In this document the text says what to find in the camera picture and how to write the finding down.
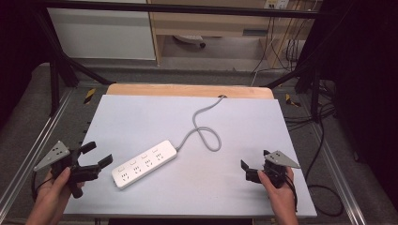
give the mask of power strip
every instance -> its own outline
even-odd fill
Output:
[[[175,157],[176,149],[164,141],[113,169],[112,177],[117,187],[123,189]]]

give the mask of wooden panel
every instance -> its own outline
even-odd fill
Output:
[[[124,96],[181,96],[181,97],[218,97],[230,98],[266,98],[274,99],[270,89],[246,86],[211,86],[181,84],[133,84],[115,83],[109,86],[107,95]]]

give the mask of table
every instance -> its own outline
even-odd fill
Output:
[[[197,119],[199,125],[211,125],[219,132],[222,137],[219,152],[204,149],[200,139],[192,135],[175,159],[140,181],[123,190],[112,184],[113,168],[165,139],[171,143],[180,141],[192,127],[191,115],[202,106],[214,103],[219,95],[227,98]],[[214,146],[212,137],[207,138]],[[264,188],[245,180],[240,160],[244,159],[253,168],[261,168],[264,147],[270,151],[283,149],[297,161],[279,103],[267,88],[113,84],[102,97],[87,131],[84,143],[91,141],[97,143],[97,149],[90,152],[90,156],[81,156],[81,165],[93,164],[109,153],[113,154],[114,163],[102,170],[99,179],[86,183],[81,199],[70,200],[67,215],[96,218],[272,216]],[[294,172],[298,216],[315,217],[302,171]]]

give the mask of black metal frame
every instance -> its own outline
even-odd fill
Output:
[[[72,9],[91,9],[91,10],[113,10],[113,11],[145,11],[145,12],[169,12],[169,13],[194,13],[194,14],[215,14],[215,15],[236,15],[236,16],[254,16],[254,17],[281,17],[281,18],[299,18],[299,19],[338,19],[338,14],[322,11],[295,11],[295,10],[275,10],[266,8],[242,8],[242,7],[203,7],[203,6],[182,6],[182,5],[159,5],[159,4],[134,4],[134,3],[109,3],[109,2],[85,2],[68,0],[37,0],[33,5],[33,13],[46,37],[47,44],[51,46],[50,56],[54,59],[50,62],[52,65],[52,114],[59,106],[59,93],[57,78],[58,73],[63,78],[67,86],[76,86],[79,81],[72,68],[80,70],[82,73],[93,78],[102,84],[111,84],[114,82],[101,78],[101,76],[92,72],[88,68],[80,65],[69,58],[62,50],[57,35],[50,26],[51,22],[46,21],[43,13],[47,8],[72,8]],[[281,83],[297,77],[310,67],[297,67],[295,71],[287,74],[279,80],[264,85],[264,87],[274,88]]]

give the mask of person's right hand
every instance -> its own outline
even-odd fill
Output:
[[[293,181],[293,171],[290,167],[286,167],[287,176]],[[262,171],[258,171],[258,177],[264,188],[266,188],[269,199],[271,201],[272,210],[280,225],[299,224],[296,217],[295,199],[292,189],[284,183],[281,188],[272,185],[269,178]]]

